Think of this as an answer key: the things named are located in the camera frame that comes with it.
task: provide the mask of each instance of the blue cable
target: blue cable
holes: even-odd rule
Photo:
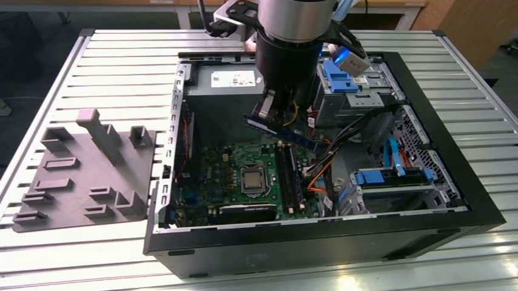
[[[394,159],[394,167],[398,171],[398,176],[405,176],[405,169],[402,166],[402,159],[399,157],[399,150],[398,150],[398,141],[395,138],[387,138],[386,144],[383,146],[383,166],[385,168],[390,167],[390,155],[389,155],[389,147],[391,148],[391,157]]]

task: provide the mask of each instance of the black cable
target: black cable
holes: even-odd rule
[[[203,27],[204,27],[206,31],[209,33],[211,33],[213,32],[213,27],[209,25],[207,12],[204,11],[204,2],[203,2],[203,0],[198,0],[198,8],[200,10]]]
[[[313,172],[321,165],[326,164],[330,159],[333,159],[334,154],[338,152],[338,149],[342,146],[342,143],[354,137],[369,124],[371,118],[377,117],[379,114],[397,110],[401,107],[401,104],[393,104],[383,108],[370,110],[361,118],[353,121],[338,133],[335,139],[327,147],[326,154],[323,158],[307,168],[307,172]]]

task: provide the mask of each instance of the wooden cabinet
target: wooden cabinet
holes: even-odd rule
[[[517,28],[517,0],[429,0],[413,25],[413,30],[445,31],[478,69]]]

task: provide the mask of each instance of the motherboard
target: motherboard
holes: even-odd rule
[[[200,181],[182,189],[182,226],[318,216],[301,180],[306,150],[279,144],[203,147]]]

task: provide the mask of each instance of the sticker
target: sticker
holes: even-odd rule
[[[333,201],[327,196],[323,199],[323,203],[326,204],[329,209],[333,209]]]
[[[310,126],[313,129],[315,128],[315,118],[313,117],[307,118],[307,126]]]
[[[425,7],[425,3],[423,2],[407,2],[405,3],[406,6],[422,6]]]
[[[257,77],[254,71],[217,71],[211,74],[211,87],[254,87]]]
[[[250,125],[254,125],[255,127],[263,129],[265,131],[270,132],[271,134],[277,135],[277,132],[271,130],[266,125],[261,124],[259,122],[255,122],[254,120],[246,121]]]
[[[362,77],[362,78],[353,78],[353,81],[354,81],[357,84],[358,84],[358,83],[369,83],[366,77]]]

